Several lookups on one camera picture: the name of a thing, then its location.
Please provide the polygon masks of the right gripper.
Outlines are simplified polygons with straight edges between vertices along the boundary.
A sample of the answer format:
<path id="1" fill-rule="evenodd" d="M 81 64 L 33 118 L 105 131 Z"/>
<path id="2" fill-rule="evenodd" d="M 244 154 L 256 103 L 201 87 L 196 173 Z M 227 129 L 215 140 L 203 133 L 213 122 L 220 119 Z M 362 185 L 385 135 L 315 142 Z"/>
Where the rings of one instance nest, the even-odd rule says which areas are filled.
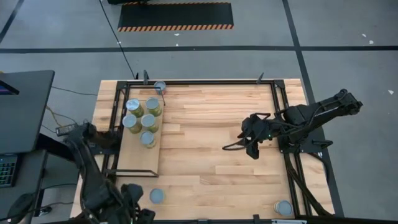
<path id="1" fill-rule="evenodd" d="M 281 125 L 277 123 L 277 119 L 269 119 L 270 116 L 270 113 L 254 113 L 242 122 L 238 145 L 246 146 L 246 154 L 252 159 L 259 158 L 258 142 L 272 140 L 281 135 Z"/>

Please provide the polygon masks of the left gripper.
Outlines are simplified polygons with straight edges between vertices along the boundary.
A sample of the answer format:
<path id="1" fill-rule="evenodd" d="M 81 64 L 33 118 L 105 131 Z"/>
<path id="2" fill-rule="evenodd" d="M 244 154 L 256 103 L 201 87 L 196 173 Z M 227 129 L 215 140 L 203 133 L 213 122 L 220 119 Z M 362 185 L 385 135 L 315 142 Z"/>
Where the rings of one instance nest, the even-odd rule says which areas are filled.
<path id="1" fill-rule="evenodd" d="M 110 202 L 104 210 L 104 221 L 109 224 L 128 224 L 135 219 L 135 205 L 143 196 L 140 185 L 124 184 L 121 191 L 111 190 Z M 155 212 L 143 209 L 137 214 L 137 224 L 153 224 Z"/>

